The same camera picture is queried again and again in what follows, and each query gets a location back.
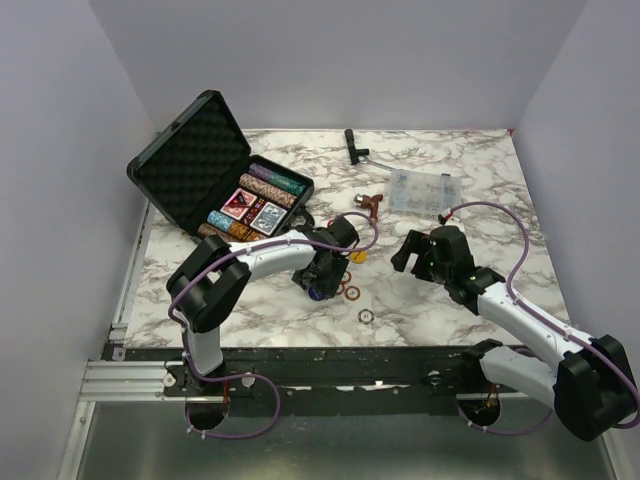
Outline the blue dealer button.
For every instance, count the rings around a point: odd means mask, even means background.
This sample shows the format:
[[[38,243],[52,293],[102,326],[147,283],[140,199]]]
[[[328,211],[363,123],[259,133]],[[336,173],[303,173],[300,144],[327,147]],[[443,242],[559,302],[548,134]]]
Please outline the blue dealer button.
[[[310,288],[308,290],[308,295],[309,295],[309,298],[314,301],[323,301],[326,299],[326,295],[322,291],[316,288]]]

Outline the yellow dealer button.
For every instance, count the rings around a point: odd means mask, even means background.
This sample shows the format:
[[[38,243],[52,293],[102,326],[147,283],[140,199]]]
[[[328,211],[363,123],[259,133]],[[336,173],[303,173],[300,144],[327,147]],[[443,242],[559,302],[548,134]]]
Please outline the yellow dealer button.
[[[362,264],[367,260],[368,254],[366,251],[353,252],[349,255],[350,260],[356,264]]]

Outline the black poker chip case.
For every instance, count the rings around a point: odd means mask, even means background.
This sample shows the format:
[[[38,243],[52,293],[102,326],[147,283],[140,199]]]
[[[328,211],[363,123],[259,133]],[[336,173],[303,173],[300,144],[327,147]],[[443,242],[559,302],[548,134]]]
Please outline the black poker chip case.
[[[209,213],[222,209],[253,164],[303,187],[271,236],[290,230],[299,217],[314,223],[306,210],[313,180],[254,154],[216,90],[201,92],[129,162],[127,176],[169,222],[195,237]]]

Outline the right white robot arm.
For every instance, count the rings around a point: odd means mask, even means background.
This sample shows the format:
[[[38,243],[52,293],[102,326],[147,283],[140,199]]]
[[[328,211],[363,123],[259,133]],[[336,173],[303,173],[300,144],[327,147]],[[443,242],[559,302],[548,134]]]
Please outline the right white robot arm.
[[[410,231],[391,263],[398,272],[409,269],[441,285],[455,303],[530,350],[520,354],[496,340],[471,347],[459,370],[467,389],[515,389],[552,409],[583,441],[638,418],[639,391],[623,345],[610,335],[595,338],[574,329],[509,289],[503,276],[475,264],[458,227]]]

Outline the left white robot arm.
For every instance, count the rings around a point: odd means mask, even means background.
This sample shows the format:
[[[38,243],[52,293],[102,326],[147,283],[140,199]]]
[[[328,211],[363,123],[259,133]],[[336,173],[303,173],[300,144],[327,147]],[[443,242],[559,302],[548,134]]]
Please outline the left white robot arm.
[[[220,325],[232,313],[246,286],[281,272],[314,300],[334,297],[346,272],[346,254],[359,243],[344,218],[327,228],[299,226],[284,235],[248,243],[217,236],[202,240],[167,282],[169,314],[183,328],[187,382],[201,395],[222,380]]]

